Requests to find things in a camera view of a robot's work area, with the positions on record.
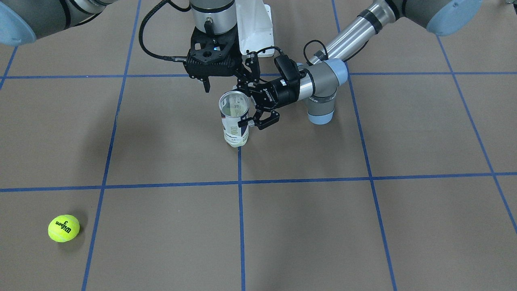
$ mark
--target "black cable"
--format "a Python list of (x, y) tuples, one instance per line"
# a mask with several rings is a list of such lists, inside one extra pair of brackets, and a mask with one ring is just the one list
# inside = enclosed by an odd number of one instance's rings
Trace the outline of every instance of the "black cable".
[(367, 41), (364, 43), (364, 45), (362, 45), (362, 47), (361, 47), (358, 51), (356, 51), (353, 55), (351, 55), (349, 58), (347, 58), (346, 60), (344, 60), (344, 62), (346, 63), (346, 62), (350, 61), (350, 59), (351, 59), (351, 58), (355, 57), (355, 56), (356, 56), (360, 51), (362, 51), (362, 50), (364, 49), (364, 47), (366, 46), (366, 44), (368, 43), (368, 41), (369, 41), (369, 40), (367, 40)]
[(138, 42), (140, 43), (140, 47), (142, 48), (142, 50), (156, 58), (156, 59), (160, 59), (160, 60), (164, 60), (164, 61), (170, 61), (170, 62), (177, 62), (177, 58), (176, 56), (167, 56), (167, 55), (158, 55), (158, 54), (155, 54), (155, 53), (152, 53), (150, 52), (144, 45), (144, 29), (145, 29), (145, 25), (147, 24), (147, 22), (149, 21), (149, 19), (151, 19), (151, 17), (153, 17), (153, 15), (158, 12), (158, 10), (160, 10), (163, 6), (165, 6), (166, 4), (170, 4), (172, 7), (176, 8), (177, 10), (181, 11), (181, 12), (187, 12), (190, 10), (191, 6), (189, 4), (189, 6), (187, 8), (181, 8), (179, 6), (177, 6), (176, 4), (174, 4), (171, 0), (162, 0), (160, 1), (160, 3), (158, 3), (153, 9), (151, 9), (151, 11), (149, 11), (149, 13), (144, 17), (144, 19), (142, 20), (142, 23), (140, 24), (140, 29), (138, 31)]
[(73, 27), (77, 27), (77, 26), (84, 25), (84, 24), (86, 24), (86, 23), (88, 23), (88, 22), (92, 21), (93, 19), (96, 19), (96, 18), (97, 18), (101, 13), (97, 13), (97, 14), (93, 15), (92, 17), (88, 18), (87, 20), (85, 20), (85, 21), (83, 21), (83, 22), (81, 22), (81, 23), (78, 23), (78, 24), (74, 25)]
[(179, 11), (181, 11), (181, 12), (188, 12), (188, 11), (190, 11), (190, 8), (192, 8), (192, 7), (190, 6), (190, 4), (189, 4), (189, 6), (187, 6), (187, 8), (181, 8), (181, 7), (179, 7), (178, 5), (174, 4), (174, 2), (172, 2), (171, 0), (169, 0), (169, 1), (168, 1), (168, 3), (169, 3), (172, 7), (176, 8), (177, 10), (179, 10)]
[(267, 48), (263, 48), (262, 50), (258, 50), (256, 52), (249, 52), (248, 54), (253, 54), (253, 53), (259, 54), (261, 52), (265, 52), (270, 49), (274, 49), (274, 50), (278, 51), (281, 55), (284, 55), (284, 51), (282, 51), (282, 49), (279, 47), (267, 47)]
[(303, 57), (305, 58), (305, 60), (307, 61), (307, 64), (309, 64), (309, 66), (312, 66), (312, 65), (314, 65), (314, 64), (313, 64), (313, 63), (311, 63), (311, 62), (310, 62), (310, 60), (307, 58), (307, 54), (306, 54), (305, 50), (307, 49), (307, 46), (309, 46), (309, 45), (310, 45), (311, 43), (313, 43), (313, 42), (317, 42), (317, 43), (319, 43), (320, 45), (322, 45), (323, 50), (325, 51), (325, 57), (326, 57), (326, 60), (328, 60), (328, 51), (327, 51), (327, 47), (325, 47), (325, 45), (324, 45), (321, 41), (319, 41), (319, 40), (317, 40), (317, 39), (313, 39), (313, 40), (311, 40), (310, 42), (306, 43), (306, 44), (305, 44), (305, 46), (303, 47)]

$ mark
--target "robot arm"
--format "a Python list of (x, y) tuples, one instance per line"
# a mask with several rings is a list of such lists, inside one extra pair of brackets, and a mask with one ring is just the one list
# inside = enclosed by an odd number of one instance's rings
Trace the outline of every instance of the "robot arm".
[(334, 110), (336, 88), (348, 78), (343, 62), (360, 51), (366, 42), (378, 34), (384, 26), (395, 22), (400, 17), (407, 17), (431, 33), (439, 36), (450, 35), (474, 17), (481, 7), (481, 2), (481, 0), (374, 0), (373, 4), (361, 12), (347, 28), (324, 46), (323, 51), (317, 51), (306, 65), (297, 68), (291, 66), (293, 70), (291, 76), (297, 71), (297, 78), (285, 78), (282, 70), (287, 66), (283, 66), (282, 69), (277, 65), (282, 74), (281, 78), (267, 85), (256, 85), (255, 88), (258, 90), (245, 88), (244, 91), (248, 91), (245, 93), (254, 100), (257, 108), (257, 114), (250, 118), (252, 124), (264, 123), (259, 120), (264, 111), (271, 112), (270, 119), (274, 118), (277, 121), (279, 114), (274, 109), (299, 100), (306, 101), (309, 119), (313, 123), (329, 122)]
[[(12, 46), (34, 42), (91, 20), (116, 1), (0, 0), (0, 42)], [(246, 36), (239, 35), (242, 27), (238, 26), (242, 23), (238, 21), (237, 6), (253, 2), (262, 5), (262, 0), (190, 0), (188, 8), (180, 8), (170, 0), (162, 0), (142, 21), (139, 41), (142, 49), (152, 57), (182, 62), (191, 78), (203, 82), (206, 92), (210, 89), (208, 77), (236, 76), (237, 89), (250, 97), (256, 108), (256, 114), (239, 126), (249, 122), (263, 129), (278, 121), (280, 115), (275, 109), (299, 100), (306, 101), (312, 122), (324, 124), (330, 121), (336, 88), (348, 78), (344, 62), (360, 51), (384, 26), (400, 17), (407, 17), (431, 33), (449, 35), (474, 17), (482, 0), (374, 0), (305, 65), (291, 60), (277, 47), (249, 53), (246, 48), (239, 47), (239, 38)], [(145, 24), (166, 4), (183, 12), (192, 10), (196, 28), (187, 56), (156, 55), (144, 46)], [(272, 49), (280, 52), (275, 65), (281, 77), (260, 83), (258, 55)], [(242, 63), (243, 50), (248, 55), (246, 66)], [(261, 120), (264, 112), (271, 112), (271, 116)]]
[(20, 46), (80, 25), (117, 0), (0, 0), (0, 42)]

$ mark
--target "white mounting bracket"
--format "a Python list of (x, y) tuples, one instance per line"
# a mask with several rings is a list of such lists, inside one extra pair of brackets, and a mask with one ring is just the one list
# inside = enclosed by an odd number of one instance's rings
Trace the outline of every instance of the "white mounting bracket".
[[(240, 52), (246, 55), (251, 51), (274, 46), (271, 7), (262, 0), (236, 0), (235, 3)], [(274, 53), (275, 50), (270, 49), (258, 56), (269, 57)]]

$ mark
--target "blue grid line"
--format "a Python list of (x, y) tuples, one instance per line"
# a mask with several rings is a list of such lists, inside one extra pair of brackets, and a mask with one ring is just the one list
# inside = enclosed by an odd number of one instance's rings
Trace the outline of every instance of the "blue grid line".
[(101, 189), (101, 186), (28, 187), (28, 188), (4, 188), (4, 189), (0, 189), (0, 193), (68, 191), (68, 190), (99, 190), (99, 189)]
[(469, 177), (491, 177), (491, 173), (465, 173), (465, 174), (430, 174), (430, 175), (406, 175), (406, 176), (379, 176), (372, 177), (372, 180), (416, 180), (416, 179), (442, 179), (442, 178), (469, 178)]
[(517, 75), (517, 72), (452, 72), (455, 75)]
[(280, 183), (313, 183), (313, 182), (348, 182), (368, 181), (368, 177), (351, 178), (314, 178), (314, 179), (278, 179), (278, 180), (246, 180), (243, 184), (280, 184)]
[[(428, 174), (428, 175), (406, 175), (406, 176), (372, 176), (372, 180), (417, 180), (417, 179), (447, 179), (447, 178), (469, 178), (469, 177), (491, 177), (493, 175), (508, 177), (517, 176), (517, 172), (496, 172), (496, 173), (460, 173), (460, 174)], [(248, 184), (281, 184), (281, 183), (315, 183), (315, 182), (352, 182), (369, 181), (370, 177), (348, 177), (348, 178), (312, 178), (312, 179), (278, 179), (278, 180), (242, 180), (242, 181), (214, 181), (214, 182), (178, 182), (178, 183), (156, 183), (156, 184), (113, 184), (106, 185), (104, 189), (132, 189), (132, 188), (163, 188), (163, 187), (194, 187), (194, 186), (220, 186), (220, 185), (242, 185)], [(99, 190), (102, 185), (91, 186), (57, 186), (57, 187), (25, 187), (25, 188), (0, 188), (0, 193), (9, 192), (42, 192), (42, 191), (67, 191), (67, 190)]]
[(351, 76), (406, 76), (406, 75), (517, 75), (517, 72), (351, 72)]
[(517, 172), (495, 172), (496, 176), (517, 176)]
[(90, 247), (89, 247), (89, 251), (88, 251), (88, 259), (86, 261), (86, 267), (85, 267), (85, 270), (84, 270), (83, 285), (82, 285), (82, 288), (81, 288), (82, 291), (86, 291), (86, 284), (88, 283), (89, 270), (90, 270), (90, 265), (92, 263), (92, 255), (93, 255), (94, 246), (95, 246), (95, 237), (97, 235), (97, 228), (99, 226), (99, 218), (100, 218), (100, 211), (101, 211), (101, 208), (102, 208), (102, 200), (104, 198), (104, 190), (106, 188), (106, 181), (108, 179), (108, 171), (109, 171), (109, 168), (110, 168), (111, 154), (113, 152), (113, 144), (115, 142), (115, 134), (116, 134), (116, 131), (117, 131), (117, 119), (118, 119), (118, 114), (120, 113), (120, 105), (122, 103), (122, 97), (124, 96), (124, 88), (126, 86), (126, 79), (127, 79), (127, 74), (128, 74), (128, 70), (129, 70), (129, 62), (131, 60), (131, 52), (132, 52), (132, 49), (133, 49), (134, 37), (135, 37), (135, 34), (136, 34), (136, 27), (138, 25), (138, 16), (140, 14), (140, 5), (141, 5), (141, 3), (142, 3), (142, 0), (139, 0), (138, 1), (138, 5), (136, 7), (136, 15), (135, 15), (135, 18), (134, 18), (133, 32), (132, 32), (132, 35), (131, 35), (131, 41), (129, 43), (129, 49), (128, 49), (128, 54), (127, 54), (127, 59), (126, 59), (126, 68), (124, 70), (124, 78), (122, 79), (122, 84), (120, 86), (120, 95), (118, 97), (117, 110), (116, 110), (116, 113), (115, 113), (115, 120), (113, 122), (113, 130), (112, 130), (112, 133), (111, 133), (110, 147), (108, 149), (108, 156), (106, 158), (106, 166), (105, 166), (105, 169), (104, 169), (104, 177), (102, 178), (102, 187), (101, 187), (100, 194), (99, 194), (99, 202), (97, 204), (97, 213), (95, 214), (95, 222), (94, 222), (94, 227), (93, 227), (93, 232), (92, 232), (92, 240), (90, 241)]
[(123, 78), (124, 75), (61, 75), (61, 76), (9, 76), (6, 79), (93, 79)]
[[(351, 76), (452, 75), (451, 72), (351, 72)], [(517, 72), (454, 72), (455, 75), (517, 75)], [(279, 77), (280, 74), (261, 74)], [(187, 78), (188, 74), (0, 76), (0, 79), (94, 79), (94, 78)]]
[(16, 55), (17, 51), (18, 51), (18, 47), (14, 47), (14, 49), (12, 50), (11, 58), (9, 59), (9, 63), (7, 63), (7, 67), (5, 68), (5, 72), (2, 77), (2, 80), (0, 81), (0, 90), (4, 86), (5, 80), (7, 78), (7, 74), (9, 74), (9, 69), (11, 68), (12, 61), (14, 60), (14, 56)]
[(239, 178), (239, 229), (240, 229), (240, 288), (246, 291), (246, 261), (244, 248), (244, 206), (242, 203), (242, 150), (237, 150), (237, 171)]
[(193, 187), (193, 186), (220, 186), (238, 185), (238, 181), (218, 181), (218, 182), (186, 182), (186, 183), (157, 183), (157, 184), (121, 184), (106, 185), (106, 189), (131, 189), (131, 188), (164, 188), (164, 187)]
[(445, 60), (447, 61), (447, 65), (449, 66), (449, 69), (452, 73), (452, 77), (454, 79), (454, 83), (456, 84), (456, 88), (458, 89), (458, 93), (460, 94), (461, 101), (463, 102), (463, 106), (465, 107), (465, 110), (467, 112), (468, 118), (470, 119), (470, 124), (472, 125), (472, 128), (474, 129), (474, 132), (476, 133), (476, 137), (478, 139), (479, 145), (481, 147), (481, 150), (483, 151), (483, 155), (486, 159), (486, 163), (488, 164), (488, 167), (490, 168), (490, 173), (492, 174), (492, 177), (494, 178), (495, 185), (497, 186), (497, 190), (499, 191), (499, 195), (501, 196), (501, 200), (503, 201), (503, 204), (506, 208), (506, 212), (508, 213), (508, 216), (510, 218), (510, 221), (513, 225), (513, 229), (515, 233), (517, 234), (517, 223), (515, 222), (515, 218), (513, 217), (513, 214), (510, 210), (510, 206), (508, 205), (508, 202), (506, 201), (505, 194), (503, 193), (503, 190), (501, 189), (501, 185), (499, 184), (499, 180), (497, 179), (497, 175), (495, 174), (494, 168), (492, 167), (492, 163), (490, 162), (490, 159), (488, 157), (488, 154), (486, 152), (486, 148), (484, 147), (483, 141), (481, 140), (481, 135), (479, 134), (479, 131), (476, 127), (476, 124), (474, 123), (474, 118), (472, 117), (472, 114), (470, 113), (470, 110), (468, 108), (467, 102), (465, 100), (465, 97), (463, 96), (463, 92), (461, 90), (460, 84), (458, 82), (458, 79), (456, 78), (456, 74), (454, 73), (454, 70), (452, 69), (451, 63), (449, 61), (449, 57), (447, 56), (447, 53), (445, 51), (445, 47), (442, 43), (442, 40), (439, 36), (436, 36), (436, 39), (438, 40), (438, 43), (440, 44), (440, 48), (442, 49), (442, 53), (444, 54)]
[[(336, 10), (336, 3), (335, 3), (334, 0), (332, 0), (332, 7), (334, 9), (334, 17), (336, 18), (336, 25), (338, 27), (338, 33), (341, 33), (341, 28), (340, 28), (340, 25), (339, 25), (338, 13), (337, 13), (337, 10)], [(348, 64), (345, 63), (345, 65), (346, 65), (346, 70), (348, 72), (350, 72)], [(348, 75), (348, 86), (350, 88), (350, 94), (352, 96), (352, 102), (354, 103), (354, 112), (355, 112), (355, 115), (356, 115), (357, 127), (359, 129), (359, 135), (361, 137), (361, 144), (362, 144), (362, 149), (363, 149), (363, 153), (364, 153), (364, 161), (366, 163), (366, 168), (368, 170), (368, 178), (370, 180), (370, 187), (372, 189), (373, 201), (375, 203), (375, 210), (377, 212), (377, 220), (378, 220), (378, 223), (379, 223), (379, 228), (381, 230), (381, 236), (382, 236), (383, 245), (384, 245), (384, 252), (386, 254), (386, 261), (388, 263), (388, 269), (389, 269), (390, 278), (391, 278), (391, 285), (393, 287), (393, 291), (397, 291), (397, 283), (395, 281), (395, 274), (393, 272), (393, 266), (391, 264), (391, 256), (390, 256), (389, 247), (388, 247), (388, 240), (386, 238), (386, 232), (384, 231), (384, 223), (383, 223), (383, 218), (382, 218), (382, 214), (381, 214), (381, 208), (379, 206), (379, 202), (378, 202), (378, 199), (377, 199), (377, 190), (375, 189), (375, 183), (374, 183), (374, 180), (372, 179), (373, 178), (372, 168), (370, 166), (370, 160), (368, 158), (368, 150), (366, 148), (366, 142), (364, 140), (364, 134), (363, 134), (362, 125), (361, 125), (361, 118), (359, 117), (359, 110), (357, 109), (357, 102), (356, 102), (356, 99), (355, 99), (354, 86), (352, 84), (352, 76), (350, 76), (350, 74)]]

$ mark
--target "yellow tennis ball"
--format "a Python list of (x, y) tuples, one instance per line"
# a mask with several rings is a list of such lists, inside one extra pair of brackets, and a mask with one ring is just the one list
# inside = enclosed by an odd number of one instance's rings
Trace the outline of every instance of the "yellow tennis ball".
[(57, 242), (73, 239), (79, 233), (79, 221), (72, 215), (60, 215), (49, 224), (49, 237)]

